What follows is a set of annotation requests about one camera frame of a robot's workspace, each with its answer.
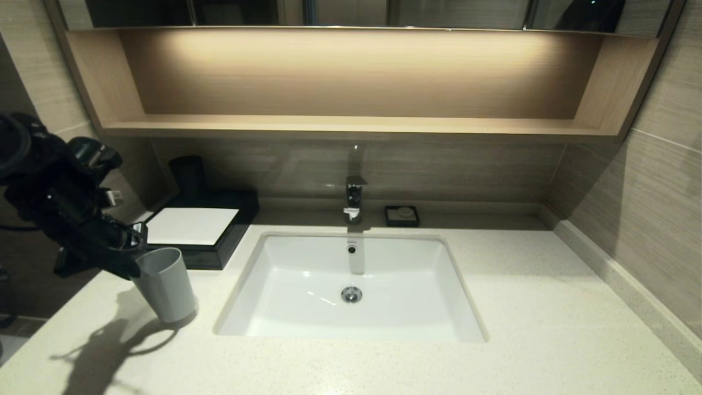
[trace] undermount sink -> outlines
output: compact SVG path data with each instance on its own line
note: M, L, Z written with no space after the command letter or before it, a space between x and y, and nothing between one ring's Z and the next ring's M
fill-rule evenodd
M440 240L269 235L219 335L485 342Z

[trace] countertop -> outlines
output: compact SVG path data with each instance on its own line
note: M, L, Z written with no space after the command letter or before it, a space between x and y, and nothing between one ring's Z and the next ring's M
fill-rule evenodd
M702 394L651 330L534 216L436 215L488 341L364 342L214 333L261 235L344 234L323 214L268 212L223 271L190 271L199 302L165 328L132 283L101 273L0 368L0 394Z

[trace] black soap dish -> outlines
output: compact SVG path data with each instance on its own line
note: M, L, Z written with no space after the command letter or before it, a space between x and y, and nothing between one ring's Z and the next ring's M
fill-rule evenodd
M414 206L385 206L385 220L395 228L419 227L419 213Z

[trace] gray plastic cup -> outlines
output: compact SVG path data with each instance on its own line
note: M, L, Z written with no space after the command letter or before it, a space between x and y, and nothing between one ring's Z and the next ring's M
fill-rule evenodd
M178 248L160 248L136 259L141 277L134 285L165 323L174 323L195 311L195 296Z

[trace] open shelf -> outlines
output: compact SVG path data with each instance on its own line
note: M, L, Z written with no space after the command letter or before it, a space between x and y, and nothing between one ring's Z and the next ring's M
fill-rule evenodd
M209 138L478 138L512 135L531 141L586 141L603 138L598 129L567 119L494 119L426 117L330 117L290 115L145 115L140 121L115 122L108 136Z
M621 141L675 25L68 32L48 5L98 133L148 138Z

